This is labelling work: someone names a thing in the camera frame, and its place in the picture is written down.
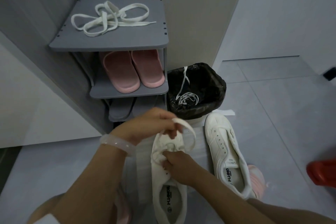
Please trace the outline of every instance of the white bracelet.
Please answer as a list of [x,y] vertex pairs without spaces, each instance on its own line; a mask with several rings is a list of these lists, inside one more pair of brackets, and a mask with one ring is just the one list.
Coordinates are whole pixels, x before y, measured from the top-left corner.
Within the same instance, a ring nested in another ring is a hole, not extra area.
[[135,145],[119,137],[116,137],[114,135],[110,135],[110,134],[103,135],[99,141],[101,144],[109,144],[109,145],[119,148],[120,150],[126,151],[128,153],[128,156],[135,155]]

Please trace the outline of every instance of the brand logo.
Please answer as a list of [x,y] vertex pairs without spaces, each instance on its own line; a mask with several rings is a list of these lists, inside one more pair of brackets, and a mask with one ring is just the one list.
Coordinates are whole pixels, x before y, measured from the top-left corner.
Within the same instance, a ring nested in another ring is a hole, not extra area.
[[171,198],[170,186],[167,186],[167,205],[170,205],[170,198]]
[[227,181],[231,182],[231,176],[232,176],[232,174],[231,174],[231,171],[228,168],[226,169],[226,175],[227,175]]

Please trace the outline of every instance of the leg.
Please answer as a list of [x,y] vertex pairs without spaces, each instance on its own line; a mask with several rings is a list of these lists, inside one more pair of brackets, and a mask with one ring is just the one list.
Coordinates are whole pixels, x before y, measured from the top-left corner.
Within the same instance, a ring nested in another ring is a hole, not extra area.
[[[29,217],[27,224],[33,224],[34,222],[38,221],[48,213],[50,213],[51,209],[53,209],[57,203],[61,200],[64,194],[60,194],[50,198],[49,200],[45,201],[42,205],[40,205]],[[117,223],[117,208],[113,205],[111,211],[111,217],[109,224],[116,224]]]
[[258,209],[261,213],[265,214],[275,223],[286,223],[286,224],[309,224],[309,223],[319,223],[319,224],[336,224],[336,221],[320,215],[318,213],[313,213],[306,210],[298,209],[288,209],[284,207],[267,205],[257,199],[250,198],[247,202]]

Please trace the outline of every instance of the hand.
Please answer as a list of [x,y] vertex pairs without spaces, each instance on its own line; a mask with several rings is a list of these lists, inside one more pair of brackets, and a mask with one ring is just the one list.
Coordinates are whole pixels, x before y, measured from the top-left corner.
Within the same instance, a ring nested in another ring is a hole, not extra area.
[[117,126],[111,134],[129,141],[133,145],[138,145],[142,139],[151,137],[162,130],[173,139],[176,137],[177,131],[183,132],[182,126],[171,120],[173,118],[176,118],[175,114],[154,107],[143,115]]
[[202,173],[207,172],[183,151],[164,151],[162,154],[167,158],[162,162],[163,168],[181,184],[194,187]]

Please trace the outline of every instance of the black plastic bag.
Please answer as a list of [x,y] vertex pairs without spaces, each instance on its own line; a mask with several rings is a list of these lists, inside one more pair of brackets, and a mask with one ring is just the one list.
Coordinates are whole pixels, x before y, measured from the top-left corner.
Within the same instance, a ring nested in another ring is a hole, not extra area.
[[169,91],[167,93],[168,110],[184,120],[200,118],[221,106],[226,92],[226,83],[216,72],[206,63],[196,63],[188,66],[186,75],[190,80],[184,82],[180,95],[192,92],[199,97],[199,102],[195,105],[190,102],[188,105],[179,105],[175,100],[179,93],[183,78],[184,68],[171,70],[167,73]]

